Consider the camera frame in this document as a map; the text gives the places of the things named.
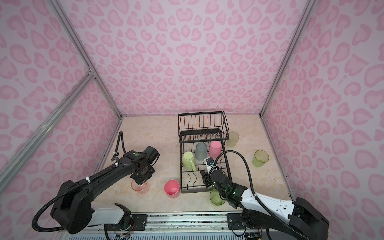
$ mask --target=light green mug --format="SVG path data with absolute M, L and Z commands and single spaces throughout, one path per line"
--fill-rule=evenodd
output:
M 183 167 L 187 170 L 192 170 L 196 172 L 196 158 L 194 157 L 192 152 L 185 152 L 183 155 Z

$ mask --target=cable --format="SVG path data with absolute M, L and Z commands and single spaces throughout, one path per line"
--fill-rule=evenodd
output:
M 242 222 L 234 222 L 233 224 L 232 224 L 232 232 L 235 234 L 235 232 L 233 231 L 233 225 L 235 224 L 235 223 L 241 223 L 242 225 L 243 225 L 243 223 Z M 242 234 L 240 234 L 240 235 L 237 235 L 237 234 L 235 234 L 237 237 L 241 237 L 241 236 L 243 236 L 244 234 L 245 234 L 245 231 L 247 230 L 247 228 L 246 227 L 244 227 L 244 232 L 242 233 Z
M 260 199 L 259 197 L 256 195 L 255 193 L 255 190 L 253 189 L 253 183 L 252 183 L 252 176 L 251 176 L 251 172 L 249 171 L 249 167 L 248 167 L 248 164 L 247 164 L 247 161 L 245 160 L 245 158 L 243 157 L 243 155 L 241 155 L 239 152 L 235 151 L 235 150 L 226 150 L 226 151 L 223 151 L 222 153 L 219 154 L 219 156 L 217 156 L 216 160 L 215 160 L 215 165 L 218 161 L 218 159 L 224 155 L 225 153 L 227 152 L 233 152 L 237 155 L 239 155 L 241 157 L 241 159 L 243 160 L 244 164 L 245 164 L 245 168 L 247 169 L 247 173 L 248 173 L 248 178 L 249 178 L 249 184 L 250 184 L 250 188 L 251 188 L 251 191 L 252 191 L 252 194 L 255 196 L 255 199 L 256 201 L 264 208 L 264 210 L 269 214 L 271 215 L 272 217 L 276 218 L 276 220 L 281 223 L 283 226 L 287 227 L 289 230 L 293 231 L 294 233 L 296 233 L 297 235 L 301 236 L 303 239 L 306 239 L 306 240 L 311 240 L 309 237 L 307 237 L 305 234 L 303 234 L 302 232 L 294 229 L 293 227 L 291 227 L 288 223 L 284 222 L 281 218 L 279 218 L 274 212 L 272 212 Z M 211 170 L 209 171 L 209 177 L 211 175 L 213 171 L 213 168 L 211 168 Z
M 133 232 L 133 229 L 135 228 L 135 221 L 132 221 L 132 228 L 131 228 L 131 230 L 129 230 L 129 232 L 128 233 L 131 233 L 131 232 Z
M 117 167 L 117 164 L 113 164 L 109 167 L 107 167 L 106 169 L 96 173 L 95 175 L 93 176 L 90 176 L 89 179 L 90 181 L 95 181 L 96 179 L 104 176 L 105 174 L 109 173 L 110 171 L 112 171 L 113 169 L 115 169 Z M 39 220 L 39 217 L 43 214 L 43 212 L 45 210 L 47 210 L 47 208 L 49 208 L 50 205 L 52 205 L 54 202 L 56 202 L 57 200 L 59 200 L 60 198 L 64 197 L 66 194 L 76 190 L 77 188 L 79 187 L 82 187 L 82 186 L 85 186 L 88 184 L 88 181 L 87 180 L 84 180 L 83 182 L 79 182 L 78 184 L 76 184 L 75 186 L 73 187 L 70 187 L 68 188 L 67 190 L 65 190 L 64 192 L 60 193 L 59 195 L 55 196 L 52 200 L 50 200 L 49 202 L 47 202 L 37 213 L 36 215 L 33 217 L 32 219 L 32 228 L 35 230 L 35 231 L 38 231 L 38 232 L 56 232 L 56 231 L 61 231 L 61 230 L 64 230 L 63 227 L 51 227 L 51 228 L 45 228 L 45 227 L 41 227 L 39 226 L 39 224 L 37 223 L 37 221 Z
M 272 240 L 271 235 L 269 235 L 269 228 L 266 229 L 266 235 L 268 236 L 269 240 Z
M 122 147 L 122 150 L 124 152 L 124 154 L 127 153 L 127 151 L 125 151 L 125 146 L 124 146 L 124 138 L 123 138 L 123 133 L 122 131 L 119 132 L 119 136 L 118 136 L 118 141 L 116 143 L 116 148 L 115 148 L 115 153 L 113 154 L 113 157 L 116 157 L 119 155 L 119 152 L 118 152 L 118 149 L 119 149 L 119 144 L 120 144 L 120 138 L 121 138 L 121 147 Z
M 111 159 L 111 162 L 113 162 L 114 160 L 116 160 L 116 162 L 119 162 L 119 157 L 113 157 L 112 159 Z
M 233 185 L 231 186 L 231 189 L 228 191 L 228 193 L 225 195 L 225 199 L 229 198 L 229 194 L 231 194 L 232 190 L 233 190 Z
M 263 228 L 260 226 L 261 231 L 259 232 L 259 227 L 257 227 L 257 234 L 259 235 L 259 238 L 261 239 L 263 236 Z
M 155 165 L 155 163 L 157 162 L 157 160 L 159 159 L 159 157 L 160 157 L 160 154 L 157 155 L 157 158 L 156 158 L 155 162 L 154 162 L 151 166 Z
M 105 238 L 106 238 L 107 240 L 111 240 L 111 239 L 109 238 L 109 236 L 108 236 L 108 231 L 107 231 L 107 226 L 106 226 L 106 224 L 104 224 L 104 234 L 105 234 Z

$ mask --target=vent grille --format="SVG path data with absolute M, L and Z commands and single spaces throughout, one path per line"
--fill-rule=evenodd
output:
M 103 233 L 79 234 L 82 236 L 71 236 L 68 240 L 106 240 Z M 111 240 L 121 240 L 109 234 Z M 133 233 L 129 240 L 244 240 L 233 233 Z

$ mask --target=mug handle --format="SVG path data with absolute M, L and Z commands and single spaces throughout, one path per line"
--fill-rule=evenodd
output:
M 192 170 L 193 170 L 194 172 L 197 172 L 197 169 L 196 169 L 195 164 L 194 164 L 192 161 L 190 161 L 190 163 L 191 163 L 191 166 L 192 166 Z

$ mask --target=transparent green cup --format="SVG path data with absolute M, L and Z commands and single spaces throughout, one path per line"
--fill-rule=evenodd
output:
M 211 202 L 217 206 L 220 206 L 222 205 L 223 203 L 225 203 L 225 200 L 223 200 L 221 197 L 220 197 L 220 194 L 218 193 L 218 191 L 214 188 L 211 190 L 211 192 L 209 193 L 209 199 L 211 200 Z
M 239 134 L 237 132 L 229 132 L 229 139 L 227 140 L 227 147 L 234 147 L 239 140 Z
M 257 150 L 253 156 L 253 165 L 255 167 L 261 167 L 269 160 L 269 155 L 263 150 Z

